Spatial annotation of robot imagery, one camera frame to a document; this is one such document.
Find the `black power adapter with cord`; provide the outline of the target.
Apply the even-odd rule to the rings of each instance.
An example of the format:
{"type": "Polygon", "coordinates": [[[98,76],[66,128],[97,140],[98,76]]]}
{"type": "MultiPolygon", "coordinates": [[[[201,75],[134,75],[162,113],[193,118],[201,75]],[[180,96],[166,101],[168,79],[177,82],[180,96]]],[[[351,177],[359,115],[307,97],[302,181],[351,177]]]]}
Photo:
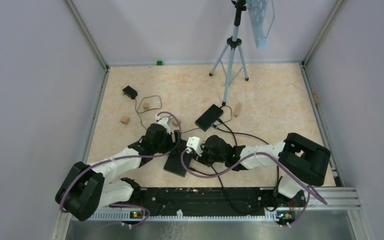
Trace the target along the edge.
{"type": "MultiPolygon", "coordinates": [[[[146,129],[146,127],[143,125],[141,114],[143,114],[143,113],[145,113],[145,112],[153,111],[153,110],[160,110],[160,109],[162,108],[162,106],[163,106],[163,105],[162,105],[162,99],[161,99],[161,97],[160,97],[159,95],[151,95],[151,96],[147,96],[147,97],[142,98],[142,100],[140,101],[139,104],[142,104],[143,100],[145,100],[145,99],[149,99],[149,98],[157,97],[157,98],[159,99],[159,101],[160,101],[160,107],[157,107],[157,108],[150,108],[150,109],[146,109],[146,110],[144,110],[144,111],[142,111],[142,112],[139,112],[139,106],[138,106],[138,102],[137,102],[137,100],[136,100],[136,97],[138,96],[137,91],[128,85],[128,86],[126,86],[125,88],[122,89],[122,94],[123,94],[123,95],[126,95],[127,97],[129,97],[130,99],[132,99],[132,100],[135,101],[135,107],[134,107],[135,112],[136,112],[136,114],[137,114],[138,117],[139,117],[140,124],[141,124],[142,127],[145,128],[145,129],[146,129]]],[[[230,109],[230,111],[231,111],[231,117],[230,117],[230,119],[227,120],[225,123],[227,123],[227,122],[229,122],[229,121],[231,121],[231,120],[233,119],[233,117],[232,117],[232,116],[233,116],[233,115],[232,115],[232,108],[231,108],[230,106],[227,106],[227,107],[228,107],[228,108],[230,109]]],[[[221,125],[221,124],[222,124],[222,123],[220,123],[220,124],[212,124],[210,127],[213,127],[213,128],[215,128],[215,129],[217,129],[218,126],[221,125]]],[[[198,127],[196,127],[196,128],[193,128],[193,129],[190,129],[190,130],[187,130],[187,131],[183,131],[182,133],[191,132],[191,131],[193,131],[193,130],[197,130],[197,129],[201,129],[201,130],[203,130],[203,131],[204,131],[204,130],[209,130],[210,127],[204,129],[204,128],[200,128],[200,127],[198,126],[198,127]]]]}

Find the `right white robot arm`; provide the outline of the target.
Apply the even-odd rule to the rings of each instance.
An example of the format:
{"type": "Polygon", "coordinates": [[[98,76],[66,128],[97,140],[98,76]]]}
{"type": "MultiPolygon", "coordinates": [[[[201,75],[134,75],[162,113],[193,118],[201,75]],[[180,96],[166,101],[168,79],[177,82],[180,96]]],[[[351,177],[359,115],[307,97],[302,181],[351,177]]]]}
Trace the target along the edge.
{"type": "Polygon", "coordinates": [[[325,202],[311,187],[324,184],[331,151],[298,133],[289,133],[284,141],[258,146],[232,146],[217,135],[207,140],[190,137],[186,152],[194,153],[203,165],[222,163],[229,171],[279,167],[285,172],[273,192],[273,200],[279,206],[287,206],[299,191],[309,191],[320,202],[325,202]]]}

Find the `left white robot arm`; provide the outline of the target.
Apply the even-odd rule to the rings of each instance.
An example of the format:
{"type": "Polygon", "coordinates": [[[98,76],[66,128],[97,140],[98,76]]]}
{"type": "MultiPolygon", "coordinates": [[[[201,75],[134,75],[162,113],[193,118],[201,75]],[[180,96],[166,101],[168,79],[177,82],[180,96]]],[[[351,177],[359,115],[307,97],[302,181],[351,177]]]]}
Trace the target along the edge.
{"type": "Polygon", "coordinates": [[[179,129],[153,123],[139,140],[121,152],[94,164],[76,162],[55,195],[59,210],[85,221],[98,208],[113,203],[136,206],[141,198],[139,191],[135,190],[136,183],[119,176],[144,166],[154,158],[171,154],[180,146],[181,136],[179,129]]]}

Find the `black network switch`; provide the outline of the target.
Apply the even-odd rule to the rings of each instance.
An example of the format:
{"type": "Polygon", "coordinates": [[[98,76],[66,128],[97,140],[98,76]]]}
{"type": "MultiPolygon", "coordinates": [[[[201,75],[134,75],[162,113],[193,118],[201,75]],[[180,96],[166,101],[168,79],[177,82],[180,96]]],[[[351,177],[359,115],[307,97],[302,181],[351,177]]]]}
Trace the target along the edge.
{"type": "Polygon", "coordinates": [[[206,132],[222,115],[224,111],[212,104],[196,121],[195,125],[206,132]]]}
{"type": "Polygon", "coordinates": [[[185,153],[183,158],[181,158],[181,154],[186,148],[186,146],[179,146],[175,150],[171,151],[163,166],[163,170],[184,178],[187,174],[187,170],[183,167],[183,165],[188,168],[194,156],[193,154],[185,153]]]}

